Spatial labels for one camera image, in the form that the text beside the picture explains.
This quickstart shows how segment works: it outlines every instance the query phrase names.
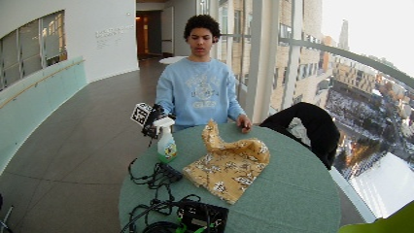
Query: railing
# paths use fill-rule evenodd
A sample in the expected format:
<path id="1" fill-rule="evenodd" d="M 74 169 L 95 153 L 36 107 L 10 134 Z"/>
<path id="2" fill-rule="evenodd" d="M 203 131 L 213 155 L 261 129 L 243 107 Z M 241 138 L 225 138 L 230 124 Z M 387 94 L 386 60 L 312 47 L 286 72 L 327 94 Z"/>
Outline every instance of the railing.
<path id="1" fill-rule="evenodd" d="M 40 123 L 85 86 L 78 57 L 46 67 L 0 92 L 0 174 Z"/>

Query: light blue sweatshirt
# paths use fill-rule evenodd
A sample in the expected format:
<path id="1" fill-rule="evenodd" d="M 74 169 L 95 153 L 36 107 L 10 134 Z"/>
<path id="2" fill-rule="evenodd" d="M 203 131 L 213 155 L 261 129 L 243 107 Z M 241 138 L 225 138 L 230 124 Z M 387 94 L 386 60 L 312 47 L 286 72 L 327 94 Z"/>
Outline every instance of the light blue sweatshirt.
<path id="1" fill-rule="evenodd" d="M 155 104 L 175 115 L 174 131 L 227 122 L 246 114 L 237 101 L 235 78 L 221 61 L 194 62 L 182 58 L 166 66 L 157 85 Z"/>

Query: green object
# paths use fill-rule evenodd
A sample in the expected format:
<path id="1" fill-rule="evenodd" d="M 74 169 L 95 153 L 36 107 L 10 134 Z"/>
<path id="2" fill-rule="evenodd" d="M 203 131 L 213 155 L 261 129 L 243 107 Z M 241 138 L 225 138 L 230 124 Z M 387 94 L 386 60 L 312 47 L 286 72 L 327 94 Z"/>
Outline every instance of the green object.
<path id="1" fill-rule="evenodd" d="M 344 225 L 339 233 L 408 233 L 414 232 L 414 201 L 406 204 L 387 218 L 378 218 L 372 223 Z"/>

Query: young man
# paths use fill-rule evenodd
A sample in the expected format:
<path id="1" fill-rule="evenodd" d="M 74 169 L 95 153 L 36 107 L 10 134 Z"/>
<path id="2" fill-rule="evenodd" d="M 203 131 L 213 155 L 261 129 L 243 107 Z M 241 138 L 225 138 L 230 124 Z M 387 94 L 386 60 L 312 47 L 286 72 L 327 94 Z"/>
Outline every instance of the young man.
<path id="1" fill-rule="evenodd" d="M 227 122 L 227 117 L 243 133 L 251 130 L 251 122 L 237 101 L 233 72 L 209 57 L 219 35 L 218 23 L 210 16 L 189 18 L 183 38 L 191 54 L 166 66 L 157 85 L 155 103 L 166 114 L 175 115 L 174 131 L 207 124 L 210 119 Z"/>

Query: doorway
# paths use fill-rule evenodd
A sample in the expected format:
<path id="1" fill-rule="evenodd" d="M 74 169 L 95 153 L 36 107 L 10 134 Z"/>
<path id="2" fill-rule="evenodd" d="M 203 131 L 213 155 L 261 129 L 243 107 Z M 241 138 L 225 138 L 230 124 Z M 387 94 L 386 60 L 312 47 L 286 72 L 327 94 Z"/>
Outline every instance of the doorway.
<path id="1" fill-rule="evenodd" d="M 135 12 L 138 60 L 161 57 L 161 11 Z"/>

